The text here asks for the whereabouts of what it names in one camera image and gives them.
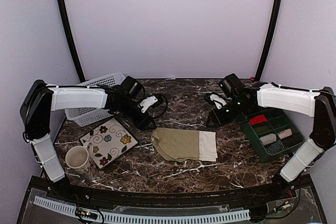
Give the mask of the pink white underwear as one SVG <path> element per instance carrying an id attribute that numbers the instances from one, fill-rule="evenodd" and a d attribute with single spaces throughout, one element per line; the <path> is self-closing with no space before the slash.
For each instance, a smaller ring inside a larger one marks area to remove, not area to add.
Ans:
<path id="1" fill-rule="evenodd" d="M 277 134 L 280 139 L 287 138 L 289 136 L 292 136 L 292 130 L 291 129 L 286 129 Z"/>

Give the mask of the olive green cloth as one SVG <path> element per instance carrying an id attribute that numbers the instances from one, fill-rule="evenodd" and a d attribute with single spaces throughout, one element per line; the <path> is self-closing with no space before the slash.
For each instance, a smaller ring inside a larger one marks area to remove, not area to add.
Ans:
<path id="1" fill-rule="evenodd" d="M 151 143 L 167 161 L 217 161 L 216 133 L 157 128 L 152 131 Z"/>

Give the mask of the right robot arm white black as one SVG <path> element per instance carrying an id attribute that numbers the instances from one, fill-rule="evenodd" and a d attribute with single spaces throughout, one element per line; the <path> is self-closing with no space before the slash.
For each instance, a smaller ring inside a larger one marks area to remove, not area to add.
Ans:
<path id="1" fill-rule="evenodd" d="M 288 187 L 327 150 L 335 146 L 335 94 L 330 87 L 320 90 L 299 89 L 274 82 L 255 81 L 244 85 L 234 74 L 218 84 L 224 92 L 208 93 L 204 99 L 215 106 L 208 114 L 206 126 L 220 127 L 255 107 L 281 109 L 313 118 L 313 128 L 293 157 L 272 178 L 268 195 L 273 200 L 287 193 Z"/>

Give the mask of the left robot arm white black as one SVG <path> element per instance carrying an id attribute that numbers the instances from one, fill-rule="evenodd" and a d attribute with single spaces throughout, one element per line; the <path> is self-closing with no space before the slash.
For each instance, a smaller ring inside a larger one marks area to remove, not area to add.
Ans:
<path id="1" fill-rule="evenodd" d="M 100 86 L 57 86 L 36 80 L 20 107 L 24 124 L 23 139 L 30 144 L 37 163 L 42 167 L 54 193 L 63 201 L 74 197 L 74 189 L 57 157 L 50 136 L 50 115 L 54 111 L 77 108 L 94 108 L 115 115 L 121 113 L 141 130 L 156 129 L 155 117 L 148 109 L 168 104 L 163 94 L 143 96 L 145 88 L 136 79 L 127 76 L 121 84 Z"/>

